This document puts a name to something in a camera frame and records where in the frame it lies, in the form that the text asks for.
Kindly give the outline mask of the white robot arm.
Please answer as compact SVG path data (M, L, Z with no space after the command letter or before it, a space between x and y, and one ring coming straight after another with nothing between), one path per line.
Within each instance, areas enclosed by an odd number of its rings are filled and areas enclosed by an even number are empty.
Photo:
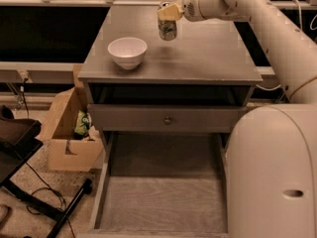
M249 23L287 103L256 108L224 156L229 238L317 238L317 47L270 0L178 0L162 20Z

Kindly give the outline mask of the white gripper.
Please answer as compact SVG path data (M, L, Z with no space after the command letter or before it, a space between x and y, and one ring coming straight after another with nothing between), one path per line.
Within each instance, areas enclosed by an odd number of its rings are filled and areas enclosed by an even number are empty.
M182 0L179 3L163 3L158 9L162 21L178 21L183 16L190 22L204 21L216 17L218 0Z

